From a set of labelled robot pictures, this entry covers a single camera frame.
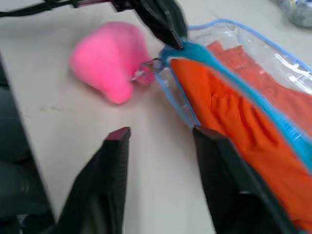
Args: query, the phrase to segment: orange cloth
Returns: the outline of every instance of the orange cloth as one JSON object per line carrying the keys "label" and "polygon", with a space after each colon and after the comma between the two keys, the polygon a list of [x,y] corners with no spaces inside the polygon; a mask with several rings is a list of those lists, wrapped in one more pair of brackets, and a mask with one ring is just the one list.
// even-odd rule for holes
{"label": "orange cloth", "polygon": [[223,51],[218,42],[210,49],[224,65],[259,91],[275,108],[281,110],[312,136],[312,95],[288,89],[275,81],[256,63],[242,46]]}
{"label": "orange cloth", "polygon": [[[209,49],[226,57],[226,51],[223,52],[218,43]],[[251,61],[240,56],[232,63],[227,60],[227,65],[231,68],[248,62]],[[200,123],[227,135],[245,160],[261,174],[293,223],[312,233],[312,177],[274,124],[201,63],[173,59],[171,65]],[[256,66],[238,69],[250,80],[258,73]]]}

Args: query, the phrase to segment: plastic bag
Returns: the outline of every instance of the plastic bag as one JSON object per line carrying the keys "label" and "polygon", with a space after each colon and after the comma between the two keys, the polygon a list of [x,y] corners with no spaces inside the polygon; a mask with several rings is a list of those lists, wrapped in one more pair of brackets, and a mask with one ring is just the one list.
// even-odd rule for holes
{"label": "plastic bag", "polygon": [[312,27],[312,0],[281,0],[285,16],[301,27]]}
{"label": "plastic bag", "polygon": [[[156,76],[183,121],[190,127],[200,125],[170,67],[170,59],[178,57],[203,62],[221,73],[223,81],[239,90],[266,113],[312,171],[312,125],[310,117],[307,117],[309,109],[312,109],[312,75],[309,67],[258,32],[231,20],[219,19],[205,25],[191,26],[189,35],[189,41],[185,42],[187,49],[177,51],[165,47],[160,57],[166,68]],[[231,61],[223,64],[217,60],[217,56],[213,56],[213,52],[209,53],[206,49],[206,46],[216,42],[222,46],[223,51],[239,48],[244,56],[255,61],[255,66],[261,68],[258,76],[253,80],[245,80],[237,71],[243,67],[248,68],[249,65],[243,62],[240,64],[237,60],[235,68],[228,69]],[[273,86],[286,89],[290,93],[289,101],[275,98],[274,91],[266,92],[263,86],[260,87],[264,78],[270,80]],[[296,95],[304,96],[302,102],[299,101],[303,105],[299,106],[300,111],[294,111],[294,104],[291,102],[292,96]]]}

